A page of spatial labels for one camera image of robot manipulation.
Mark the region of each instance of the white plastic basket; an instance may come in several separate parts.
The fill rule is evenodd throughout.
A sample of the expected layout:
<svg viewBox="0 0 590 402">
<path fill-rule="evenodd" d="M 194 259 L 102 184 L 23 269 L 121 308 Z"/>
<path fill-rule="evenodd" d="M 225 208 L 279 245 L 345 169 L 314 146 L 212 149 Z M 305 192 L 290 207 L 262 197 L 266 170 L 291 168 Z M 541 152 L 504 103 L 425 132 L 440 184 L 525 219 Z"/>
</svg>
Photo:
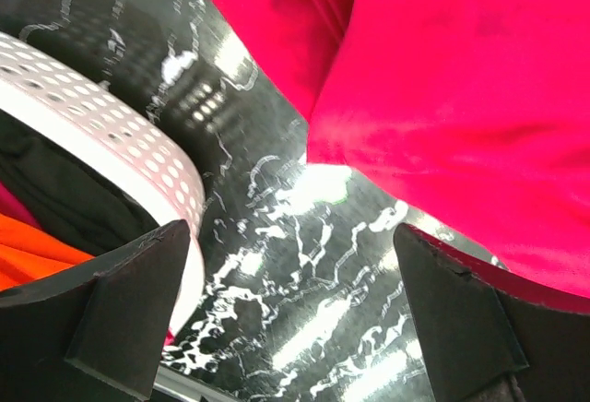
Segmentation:
<svg viewBox="0 0 590 402">
<path fill-rule="evenodd" d="M 195 311 L 205 276 L 196 239 L 205 194 L 191 160 L 108 91 L 4 33 L 0 33 L 0 99 L 0 109 L 117 185 L 159 225 L 188 221 L 191 245 L 170 321 L 171 333 L 178 334 Z"/>
</svg>

